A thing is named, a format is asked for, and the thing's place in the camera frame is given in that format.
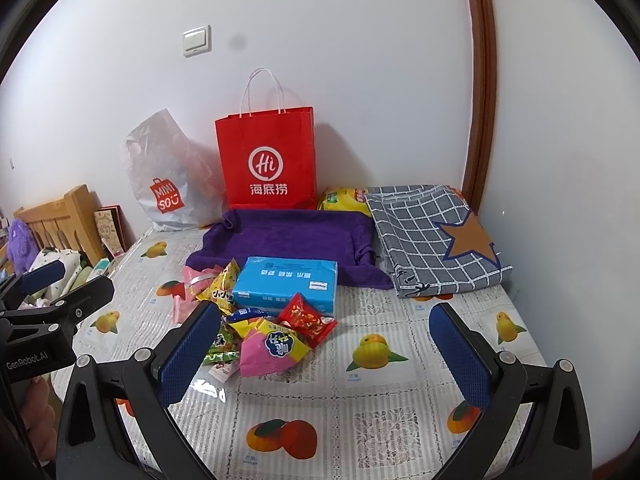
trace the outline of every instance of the purple fluffy object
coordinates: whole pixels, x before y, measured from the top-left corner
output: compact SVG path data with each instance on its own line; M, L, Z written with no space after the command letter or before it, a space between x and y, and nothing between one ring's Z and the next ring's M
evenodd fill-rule
M40 249L29 226L15 219L9 226L9 241L6 255L14 264L15 273L20 276L29 270Z

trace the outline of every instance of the white plastic bag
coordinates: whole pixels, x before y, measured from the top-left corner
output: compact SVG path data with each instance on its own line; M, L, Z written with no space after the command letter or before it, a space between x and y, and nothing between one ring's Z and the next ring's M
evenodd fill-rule
M158 231L205 226L222 214L214 172L167 110L125 139L127 175L136 199Z

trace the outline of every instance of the finger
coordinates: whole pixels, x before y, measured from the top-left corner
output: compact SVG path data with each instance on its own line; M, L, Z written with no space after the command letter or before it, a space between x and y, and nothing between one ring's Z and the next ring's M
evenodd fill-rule
M56 421L56 412L51 406L47 406L42 418L29 430L29 440L36 452L43 449L49 438L49 430L53 428Z
M24 404L20 409L20 415L27 430L35 426L44 415L48 406L47 399L49 399L47 381L39 380L30 386L24 399Z
M47 441L42 448L37 451L38 459L42 460L55 460L56 459L56 447L58 446L58 434L53 428L49 428L47 431Z

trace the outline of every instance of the shopping bag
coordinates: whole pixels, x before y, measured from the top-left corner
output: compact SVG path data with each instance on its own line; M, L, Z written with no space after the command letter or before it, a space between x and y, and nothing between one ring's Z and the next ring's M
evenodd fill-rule
M131 189L156 230L191 229L220 218L222 186L167 110L133 130L125 147Z
M251 81L260 72L273 79L277 110L251 110ZM243 114L245 95L249 113ZM314 111L285 108L282 86L270 70L259 68L251 74L239 113L217 120L216 136L232 208L316 208Z

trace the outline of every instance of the gray checkered cloth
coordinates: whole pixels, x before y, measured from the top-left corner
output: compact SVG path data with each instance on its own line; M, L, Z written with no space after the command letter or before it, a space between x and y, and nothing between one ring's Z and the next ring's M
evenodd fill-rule
M366 199L401 298L478 290L510 275L495 248L498 266L476 252L447 259L452 238L437 223L462 224L470 213L449 186L370 187Z

